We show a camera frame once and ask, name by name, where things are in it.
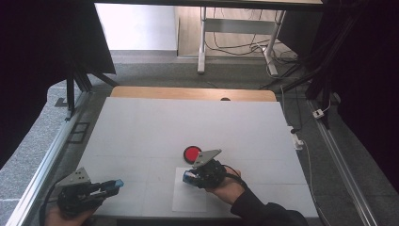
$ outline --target red circular object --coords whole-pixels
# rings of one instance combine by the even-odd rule
[[[190,146],[184,150],[184,160],[189,164],[194,164],[200,152],[201,149],[199,147]]]

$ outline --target wooden table edge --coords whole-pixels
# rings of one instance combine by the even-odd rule
[[[276,102],[276,95],[270,90],[251,89],[200,89],[200,88],[161,88],[161,87],[114,87],[111,97],[150,98],[177,100]]]

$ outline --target human hand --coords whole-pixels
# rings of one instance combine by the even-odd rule
[[[81,226],[86,219],[94,214],[96,209],[87,210],[76,217],[64,216],[58,206],[51,208],[46,216],[45,226]]]
[[[241,177],[241,171],[234,170],[225,167],[227,173],[232,175],[238,175]],[[236,180],[226,177],[223,182],[217,188],[206,188],[208,192],[214,193],[220,200],[228,204],[233,204],[241,194],[244,193],[244,188]]]

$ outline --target aluminum rail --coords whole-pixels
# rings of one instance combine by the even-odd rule
[[[76,103],[76,111],[74,115],[69,121],[62,122],[61,127],[56,134],[56,137],[51,144],[49,150],[43,157],[43,160],[41,161],[38,170],[36,171],[29,185],[27,186],[23,196],[20,198],[20,201],[12,212],[11,217],[8,219],[8,222],[6,224],[7,226],[20,226],[24,224],[24,221],[29,214],[30,209],[36,198],[38,197],[40,189],[47,179],[47,176],[49,175],[52,166],[54,165],[57,157],[61,153],[61,150],[65,142],[67,141],[67,138],[73,126],[82,114],[84,106],[88,102],[89,95],[90,94],[87,92],[82,92],[78,97],[78,101]]]
[[[311,101],[308,101],[308,106],[311,109],[311,112],[316,110],[311,104]],[[338,147],[337,142],[334,139],[334,136],[331,134],[331,132],[328,129],[326,129],[326,127],[321,121],[316,120],[316,123],[328,147],[331,157],[334,160],[335,166],[337,167],[338,172],[341,174],[343,183],[345,184],[349,195],[353,199],[353,202],[359,212],[359,216],[363,221],[363,224],[365,226],[377,226],[378,223],[375,219],[373,211],[370,208],[369,203],[364,198],[364,195],[360,190],[358,184],[356,183],[356,180],[353,177],[352,172],[350,171],[348,165],[346,164],[346,161],[343,158],[343,154],[341,153],[341,150]]]

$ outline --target black cloth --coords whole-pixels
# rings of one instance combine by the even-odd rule
[[[0,31],[1,169],[71,64],[85,73],[115,68],[92,2],[3,0]]]
[[[341,98],[338,113],[343,121],[399,192],[399,9],[395,4],[369,1],[337,52],[331,86]],[[364,164],[358,170],[369,171]]]
[[[247,189],[231,207],[231,213],[241,217],[247,226],[307,226],[307,220],[295,210],[269,202],[263,204]]]

